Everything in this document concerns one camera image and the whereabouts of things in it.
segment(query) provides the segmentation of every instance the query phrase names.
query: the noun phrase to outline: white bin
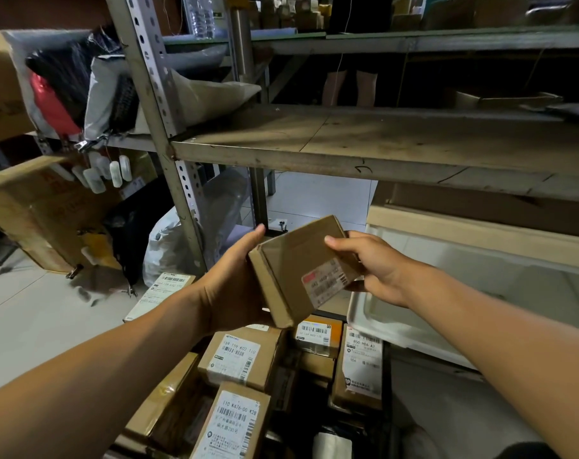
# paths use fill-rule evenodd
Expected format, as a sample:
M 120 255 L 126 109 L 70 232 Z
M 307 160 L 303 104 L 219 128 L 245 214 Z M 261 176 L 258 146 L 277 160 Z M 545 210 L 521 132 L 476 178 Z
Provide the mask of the white bin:
M 579 237 L 388 206 L 370 207 L 366 231 L 466 285 L 579 328 Z M 353 293 L 347 320 L 394 345 L 474 367 L 415 313 L 370 294 Z

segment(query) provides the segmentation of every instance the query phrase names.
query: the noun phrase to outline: hand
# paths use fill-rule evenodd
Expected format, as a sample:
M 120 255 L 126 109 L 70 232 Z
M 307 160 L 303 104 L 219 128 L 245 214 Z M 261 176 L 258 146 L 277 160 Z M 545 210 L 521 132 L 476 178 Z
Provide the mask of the hand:
M 264 237 L 262 224 L 237 241 L 195 283 L 200 287 L 201 301 L 209 315 L 206 333 L 228 331 L 249 324 L 274 325 L 270 313 L 264 311 L 264 298 L 247 254 Z
M 353 230 L 349 238 L 325 237 L 325 244 L 335 251 L 357 254 L 366 272 L 363 282 L 347 287 L 353 291 L 367 291 L 377 298 L 401 307 L 409 307 L 406 290 L 413 271 L 426 266 L 394 250 L 385 240 Z

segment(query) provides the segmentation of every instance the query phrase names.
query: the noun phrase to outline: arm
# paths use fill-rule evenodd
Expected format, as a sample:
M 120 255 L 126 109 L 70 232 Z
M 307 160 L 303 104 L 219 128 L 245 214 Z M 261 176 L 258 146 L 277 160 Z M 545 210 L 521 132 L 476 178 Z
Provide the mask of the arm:
M 270 323 L 246 262 L 258 227 L 208 274 L 134 321 L 0 388 L 0 457 L 101 457 L 156 385 L 205 335 Z
M 561 457 L 579 459 L 579 329 L 480 293 L 378 237 L 349 236 L 325 241 L 358 254 L 366 291 L 422 317 Z

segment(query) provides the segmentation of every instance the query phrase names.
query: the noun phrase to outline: plastic water bottle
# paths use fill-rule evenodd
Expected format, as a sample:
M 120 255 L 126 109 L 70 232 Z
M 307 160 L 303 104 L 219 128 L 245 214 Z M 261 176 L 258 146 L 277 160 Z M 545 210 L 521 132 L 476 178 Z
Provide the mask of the plastic water bottle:
M 192 34 L 196 38 L 215 37 L 212 0 L 183 0 Z

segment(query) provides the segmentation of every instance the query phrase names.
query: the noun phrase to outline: red bag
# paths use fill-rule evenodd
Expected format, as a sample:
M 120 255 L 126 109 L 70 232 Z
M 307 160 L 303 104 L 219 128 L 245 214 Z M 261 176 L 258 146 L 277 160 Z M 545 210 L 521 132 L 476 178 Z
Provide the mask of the red bag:
M 31 71 L 30 86 L 34 92 L 34 103 L 40 109 L 47 123 L 59 136 L 81 133 L 81 129 L 70 118 L 47 80 Z

